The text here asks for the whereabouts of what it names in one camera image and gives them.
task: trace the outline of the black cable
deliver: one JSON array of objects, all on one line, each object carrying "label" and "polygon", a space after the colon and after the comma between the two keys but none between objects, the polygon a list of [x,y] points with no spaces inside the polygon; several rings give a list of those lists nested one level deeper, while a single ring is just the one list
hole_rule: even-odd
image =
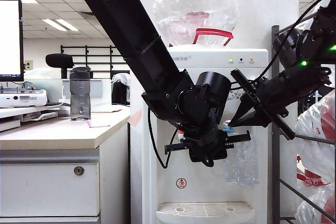
[{"label": "black cable", "polygon": [[306,16],[306,14],[313,9],[314,6],[316,6],[319,2],[321,2],[322,0],[316,0],[311,6],[308,7],[307,10],[305,10],[305,12],[303,12],[303,14],[298,18],[298,20],[291,26],[289,32],[286,34],[285,38],[283,39],[282,43],[280,44],[280,47],[278,49],[278,51],[275,53],[275,55],[273,56],[273,58],[271,59],[270,63],[267,65],[267,67],[263,70],[263,72],[255,79],[255,80],[259,80],[261,77],[264,76],[264,74],[269,70],[269,68],[272,66],[272,64],[275,62],[275,60],[277,59],[281,48],[284,46],[284,44],[286,43],[286,40],[288,39],[289,35],[293,32],[293,30],[295,29],[295,27],[301,23],[301,20]]},{"label": "black cable", "polygon": [[[151,135],[151,140],[152,140],[152,145],[153,145],[153,148],[154,148],[155,155],[158,158],[162,168],[167,169],[171,152],[168,152],[168,157],[167,157],[167,160],[166,160],[166,164],[164,164],[162,162],[162,159],[160,158],[160,155],[158,153],[158,149],[156,148],[154,135],[153,135],[153,129],[152,129],[152,122],[151,122],[151,110],[149,108],[148,108],[148,128],[149,128],[149,133]],[[172,136],[172,139],[170,140],[170,144],[173,143],[176,133],[177,133],[177,129],[175,130],[175,132]]]},{"label": "black cable", "polygon": [[238,89],[242,89],[243,87],[242,86],[239,86],[239,87],[236,87],[236,88],[232,88],[232,89],[230,89],[230,91],[232,91],[232,90],[238,90]]},{"label": "black cable", "polygon": [[18,83],[18,82],[15,82],[15,81],[11,81],[11,83],[14,83],[16,85],[23,85],[24,84],[24,82],[23,83]]}]

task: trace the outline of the white desk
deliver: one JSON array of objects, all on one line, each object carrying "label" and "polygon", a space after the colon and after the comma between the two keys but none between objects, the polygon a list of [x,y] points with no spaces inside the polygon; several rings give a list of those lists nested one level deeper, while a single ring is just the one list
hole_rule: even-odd
[{"label": "white desk", "polygon": [[108,127],[55,118],[2,132],[0,223],[127,223],[130,109],[118,108],[91,114]]}]

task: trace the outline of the drip tray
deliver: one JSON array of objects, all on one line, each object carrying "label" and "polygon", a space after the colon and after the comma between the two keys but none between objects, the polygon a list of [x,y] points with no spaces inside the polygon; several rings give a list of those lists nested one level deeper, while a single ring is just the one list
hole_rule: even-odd
[{"label": "drip tray", "polygon": [[252,224],[255,210],[246,202],[163,203],[157,223]]}]

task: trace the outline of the green light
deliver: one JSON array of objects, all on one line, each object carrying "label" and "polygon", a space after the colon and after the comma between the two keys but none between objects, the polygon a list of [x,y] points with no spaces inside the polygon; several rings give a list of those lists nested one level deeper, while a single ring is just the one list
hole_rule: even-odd
[{"label": "green light", "polygon": [[308,65],[308,62],[306,62],[305,60],[303,62],[300,63],[301,66],[306,66]]}]

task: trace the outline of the computer monitor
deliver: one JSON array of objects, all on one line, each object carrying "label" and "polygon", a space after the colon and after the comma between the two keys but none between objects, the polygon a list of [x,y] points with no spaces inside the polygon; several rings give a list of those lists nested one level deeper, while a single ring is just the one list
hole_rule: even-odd
[{"label": "computer monitor", "polygon": [[23,81],[21,0],[0,0],[0,82]]}]

